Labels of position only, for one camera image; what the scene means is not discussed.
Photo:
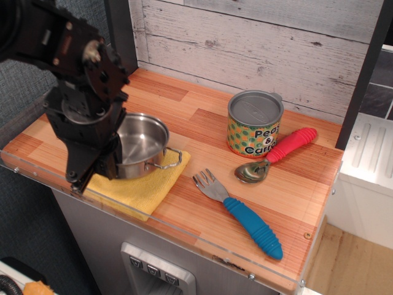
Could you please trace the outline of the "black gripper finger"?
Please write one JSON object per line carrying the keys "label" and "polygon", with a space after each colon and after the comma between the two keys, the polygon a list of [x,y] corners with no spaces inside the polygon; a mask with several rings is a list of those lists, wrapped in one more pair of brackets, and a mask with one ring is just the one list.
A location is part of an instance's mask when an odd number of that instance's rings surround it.
{"label": "black gripper finger", "polygon": [[69,172],[69,182],[74,192],[83,193],[86,189],[91,177],[93,176],[94,169],[89,168],[85,172]]}
{"label": "black gripper finger", "polygon": [[113,135],[108,145],[101,151],[94,164],[95,173],[108,179],[118,175],[118,164],[122,163],[122,144],[119,135]]}

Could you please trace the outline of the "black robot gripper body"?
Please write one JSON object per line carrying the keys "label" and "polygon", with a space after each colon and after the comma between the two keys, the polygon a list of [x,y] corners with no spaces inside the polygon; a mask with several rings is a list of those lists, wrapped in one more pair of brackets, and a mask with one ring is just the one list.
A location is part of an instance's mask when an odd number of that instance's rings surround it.
{"label": "black robot gripper body", "polygon": [[101,151],[113,135],[118,135],[117,130],[126,115],[123,103],[127,98],[128,95],[121,91],[114,102],[103,110],[104,114],[93,119],[71,110],[59,87],[49,91],[44,100],[45,113],[56,137],[66,145],[68,159],[65,177],[68,182],[70,171],[94,169]]}

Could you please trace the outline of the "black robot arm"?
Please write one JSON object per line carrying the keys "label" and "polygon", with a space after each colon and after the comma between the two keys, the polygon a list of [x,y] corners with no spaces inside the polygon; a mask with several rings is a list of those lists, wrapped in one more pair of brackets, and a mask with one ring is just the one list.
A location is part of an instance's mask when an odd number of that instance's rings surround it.
{"label": "black robot arm", "polygon": [[94,174],[113,179],[122,162],[118,134],[128,73],[99,31],[54,1],[1,2],[1,60],[50,71],[47,118],[68,150],[66,179],[83,192]]}

